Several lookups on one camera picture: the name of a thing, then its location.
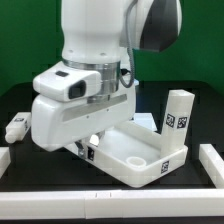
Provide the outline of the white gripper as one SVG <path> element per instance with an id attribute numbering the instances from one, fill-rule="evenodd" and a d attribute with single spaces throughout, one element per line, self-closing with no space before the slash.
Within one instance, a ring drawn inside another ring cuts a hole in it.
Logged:
<path id="1" fill-rule="evenodd" d="M 109 100 L 100 103 L 87 103 L 86 99 L 58 102 L 38 95 L 32 105 L 32 140 L 47 151 L 77 141 L 78 156 L 93 161 L 94 149 L 78 140 L 130 120 L 135 108 L 134 86 L 121 86 Z"/>

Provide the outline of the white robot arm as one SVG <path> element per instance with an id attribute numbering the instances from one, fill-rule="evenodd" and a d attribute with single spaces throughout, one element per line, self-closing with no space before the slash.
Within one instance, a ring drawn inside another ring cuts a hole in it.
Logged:
<path id="1" fill-rule="evenodd" d="M 133 50 L 179 36 L 180 0 L 62 0 L 62 60 L 36 76 L 32 140 L 47 151 L 104 132 L 135 113 Z"/>

